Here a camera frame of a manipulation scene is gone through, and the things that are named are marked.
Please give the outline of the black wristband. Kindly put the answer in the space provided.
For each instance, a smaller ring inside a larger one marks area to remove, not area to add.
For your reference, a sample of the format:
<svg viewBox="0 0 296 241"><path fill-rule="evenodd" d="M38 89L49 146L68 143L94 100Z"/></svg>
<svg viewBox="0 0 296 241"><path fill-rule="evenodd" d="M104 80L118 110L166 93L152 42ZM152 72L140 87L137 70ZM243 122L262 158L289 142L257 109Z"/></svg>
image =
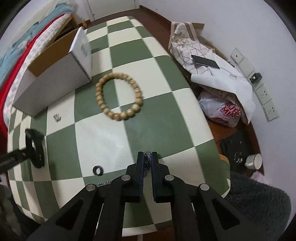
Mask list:
<svg viewBox="0 0 296 241"><path fill-rule="evenodd" d="M42 168L45 165L45 157L43 150L44 135L38 130L27 128L25 129L25 142L27 156L36 168Z"/></svg>

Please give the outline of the red bed cover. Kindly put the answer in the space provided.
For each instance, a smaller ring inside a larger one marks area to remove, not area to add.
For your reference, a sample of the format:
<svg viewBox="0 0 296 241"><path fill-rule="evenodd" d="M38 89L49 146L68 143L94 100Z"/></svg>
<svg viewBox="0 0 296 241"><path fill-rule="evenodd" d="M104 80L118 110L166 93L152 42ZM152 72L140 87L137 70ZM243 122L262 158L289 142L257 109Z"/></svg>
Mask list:
<svg viewBox="0 0 296 241"><path fill-rule="evenodd" d="M48 27L50 27L53 23L55 23L59 18L62 18L63 21L66 21L68 18L71 17L70 13L63 13L59 16L57 16L56 18L54 18L53 20L51 20L48 24L45 25L45 27L43 27L43 29L40 30L40 32L38 32L38 34L36 36L33 37L32 40L30 40L26 45L25 45L25 50L23 51L22 55L17 59L16 64L13 66L12 70L10 71L8 77L5 79L5 83L4 85L1 87L1 143L7 143L7 132L8 132L8 127L6 126L5 122L4 122L4 104L6 102L6 98L7 95L10 91L10 88L13 84L13 82L15 81L15 78L18 74L18 72L21 69L21 66L23 65L27 55L29 54L30 50L32 49L34 43L36 42L36 40L41 36L41 34L43 34L43 32L45 32L46 29L48 29Z"/></svg>

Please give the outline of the white mug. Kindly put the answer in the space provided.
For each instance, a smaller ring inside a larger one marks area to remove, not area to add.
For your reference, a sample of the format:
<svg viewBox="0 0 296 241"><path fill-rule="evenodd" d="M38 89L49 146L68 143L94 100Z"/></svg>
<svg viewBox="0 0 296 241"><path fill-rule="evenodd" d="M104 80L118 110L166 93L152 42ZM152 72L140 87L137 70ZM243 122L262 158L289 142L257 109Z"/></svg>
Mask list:
<svg viewBox="0 0 296 241"><path fill-rule="evenodd" d="M255 155L248 156L244 166L247 169L259 170L260 167L262 166L262 156L261 156L261 154L258 153L258 154L255 154Z"/></svg>

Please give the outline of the black bag on floor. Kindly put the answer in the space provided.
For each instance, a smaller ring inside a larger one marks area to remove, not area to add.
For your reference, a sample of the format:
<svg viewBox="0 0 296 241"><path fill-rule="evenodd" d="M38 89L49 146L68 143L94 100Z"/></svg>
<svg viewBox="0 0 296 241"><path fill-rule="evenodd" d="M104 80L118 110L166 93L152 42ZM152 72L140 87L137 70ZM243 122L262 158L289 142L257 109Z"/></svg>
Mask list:
<svg viewBox="0 0 296 241"><path fill-rule="evenodd" d="M244 166L248 156L256 154L251 139L246 132L238 131L220 142L222 154L228 158L230 171L244 174Z"/></svg>

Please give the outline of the white red plastic bag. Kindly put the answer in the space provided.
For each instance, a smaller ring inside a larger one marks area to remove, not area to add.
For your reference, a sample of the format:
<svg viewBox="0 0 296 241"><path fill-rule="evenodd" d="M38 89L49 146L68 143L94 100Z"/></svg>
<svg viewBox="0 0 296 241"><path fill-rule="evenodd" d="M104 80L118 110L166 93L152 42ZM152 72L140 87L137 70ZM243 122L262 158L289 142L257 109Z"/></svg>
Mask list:
<svg viewBox="0 0 296 241"><path fill-rule="evenodd" d="M237 126L241 109L232 102L203 90L198 96L198 103L204 114L214 122L234 128Z"/></svg>

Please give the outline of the green white checkered tablecloth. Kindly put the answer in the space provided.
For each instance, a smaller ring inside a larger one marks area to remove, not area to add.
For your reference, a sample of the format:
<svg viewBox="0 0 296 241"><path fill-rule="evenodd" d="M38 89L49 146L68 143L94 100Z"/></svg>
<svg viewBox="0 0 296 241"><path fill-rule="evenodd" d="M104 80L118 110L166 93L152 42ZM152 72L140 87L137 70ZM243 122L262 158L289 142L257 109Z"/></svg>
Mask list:
<svg viewBox="0 0 296 241"><path fill-rule="evenodd" d="M86 30L92 80L37 116L12 108L8 150L25 146L25 129L41 132L45 165L9 171L17 208L44 223L90 183L123 175L140 151L157 152L184 182L230 190L229 165L187 81L161 44L131 16Z"/></svg>

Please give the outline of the white cardboard box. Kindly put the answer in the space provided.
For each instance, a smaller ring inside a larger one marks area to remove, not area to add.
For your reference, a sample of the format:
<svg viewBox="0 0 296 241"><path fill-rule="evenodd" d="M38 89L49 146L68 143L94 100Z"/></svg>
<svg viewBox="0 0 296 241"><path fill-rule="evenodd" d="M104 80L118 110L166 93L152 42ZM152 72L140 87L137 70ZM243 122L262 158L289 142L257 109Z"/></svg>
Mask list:
<svg viewBox="0 0 296 241"><path fill-rule="evenodd" d="M91 47L79 27L46 48L25 70L13 106L36 116L91 81Z"/></svg>

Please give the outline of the checkered mattress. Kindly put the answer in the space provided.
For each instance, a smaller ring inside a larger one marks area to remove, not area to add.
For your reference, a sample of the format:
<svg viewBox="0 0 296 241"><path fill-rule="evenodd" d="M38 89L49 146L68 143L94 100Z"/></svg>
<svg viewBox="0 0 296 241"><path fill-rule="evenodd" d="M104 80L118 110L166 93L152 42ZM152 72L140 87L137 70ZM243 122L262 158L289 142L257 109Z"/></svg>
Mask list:
<svg viewBox="0 0 296 241"><path fill-rule="evenodd" d="M41 34L41 36L36 40L32 49L27 55L23 65L21 66L20 71L15 78L15 81L10 88L10 91L6 98L6 102L4 104L4 122L7 127L9 125L11 108L16 95L16 91L23 77L23 74L25 73L27 67L32 63L32 61L35 60L43 52L43 50L45 50L46 46L49 45L49 42L54 39L54 36L58 33L59 30L62 29L62 25L65 24L67 20L63 21L62 18L59 18L55 23L48 27L48 29L46 29L45 32L43 32L43 34Z"/></svg>

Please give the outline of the black charger plug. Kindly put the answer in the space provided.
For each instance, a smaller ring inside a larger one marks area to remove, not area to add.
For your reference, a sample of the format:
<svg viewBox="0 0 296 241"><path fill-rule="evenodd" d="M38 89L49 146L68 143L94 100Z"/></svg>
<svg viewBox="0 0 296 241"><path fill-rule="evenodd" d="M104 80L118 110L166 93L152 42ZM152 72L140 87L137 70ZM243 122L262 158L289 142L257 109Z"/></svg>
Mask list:
<svg viewBox="0 0 296 241"><path fill-rule="evenodd" d="M249 77L249 80L250 80L250 82L251 82L252 84L257 83L257 82L259 82L260 80L262 80L262 75L261 75L259 72L254 73L253 75L251 75L251 76Z"/></svg>

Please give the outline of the black smartphone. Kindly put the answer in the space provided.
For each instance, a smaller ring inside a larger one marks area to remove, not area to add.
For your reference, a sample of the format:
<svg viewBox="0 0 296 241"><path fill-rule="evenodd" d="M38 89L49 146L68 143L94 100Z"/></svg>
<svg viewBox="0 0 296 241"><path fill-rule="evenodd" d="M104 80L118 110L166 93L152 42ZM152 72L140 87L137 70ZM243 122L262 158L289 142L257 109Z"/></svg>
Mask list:
<svg viewBox="0 0 296 241"><path fill-rule="evenodd" d="M200 57L200 56L196 56L196 55L192 55L191 57L192 57L192 60L194 61L194 63L197 65L220 69L220 67L218 66L218 64L214 60L207 59L207 58Z"/></svg>

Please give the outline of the teal blanket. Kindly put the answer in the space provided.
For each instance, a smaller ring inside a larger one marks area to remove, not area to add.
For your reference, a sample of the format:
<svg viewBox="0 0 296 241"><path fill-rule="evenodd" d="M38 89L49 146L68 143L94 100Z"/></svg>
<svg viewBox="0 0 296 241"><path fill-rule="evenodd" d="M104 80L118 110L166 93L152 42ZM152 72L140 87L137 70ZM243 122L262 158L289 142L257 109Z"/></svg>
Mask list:
<svg viewBox="0 0 296 241"><path fill-rule="evenodd" d="M49 1L45 5L20 11L20 18L8 27L8 33L1 38L1 85L14 68L27 44L56 17L64 13L74 13L75 7L69 1Z"/></svg>

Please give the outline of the floral white fabric bag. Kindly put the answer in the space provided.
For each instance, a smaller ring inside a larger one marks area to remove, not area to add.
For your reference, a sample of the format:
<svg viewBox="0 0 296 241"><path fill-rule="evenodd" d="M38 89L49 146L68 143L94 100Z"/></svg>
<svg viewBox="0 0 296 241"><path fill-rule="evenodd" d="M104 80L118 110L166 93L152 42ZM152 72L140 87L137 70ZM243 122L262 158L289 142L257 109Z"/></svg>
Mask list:
<svg viewBox="0 0 296 241"><path fill-rule="evenodd" d="M191 74L192 83L236 104L241 109L241 120L248 125L255 111L251 84L201 36L203 27L204 24L199 23L172 22L168 49L182 68ZM214 60L220 69L197 65L192 55Z"/></svg>

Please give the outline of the white door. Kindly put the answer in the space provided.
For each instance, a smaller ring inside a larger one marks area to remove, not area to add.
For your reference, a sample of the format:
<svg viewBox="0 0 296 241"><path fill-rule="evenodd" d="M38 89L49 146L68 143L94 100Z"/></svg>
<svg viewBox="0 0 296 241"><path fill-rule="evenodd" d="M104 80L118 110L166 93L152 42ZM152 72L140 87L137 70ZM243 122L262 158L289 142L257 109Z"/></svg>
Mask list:
<svg viewBox="0 0 296 241"><path fill-rule="evenodd" d="M89 0L87 3L95 20L139 8L138 0Z"/></svg>

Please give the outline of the white wall socket strip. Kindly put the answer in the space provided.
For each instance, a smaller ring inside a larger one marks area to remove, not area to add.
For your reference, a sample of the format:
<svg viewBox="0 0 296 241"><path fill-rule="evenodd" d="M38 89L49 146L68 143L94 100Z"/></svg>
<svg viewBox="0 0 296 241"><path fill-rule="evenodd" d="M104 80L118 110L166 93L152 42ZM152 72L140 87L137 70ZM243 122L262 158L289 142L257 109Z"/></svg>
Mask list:
<svg viewBox="0 0 296 241"><path fill-rule="evenodd" d="M238 66L240 72L243 76L250 82L249 77L254 73L257 73L254 66L251 62L245 57L237 48L234 48L230 55L231 59L234 63ZM272 121L279 117L278 112L275 108L275 105L272 101L269 92L267 91L266 87L262 80L257 83L252 84L253 92L255 93L266 117L267 121Z"/></svg>

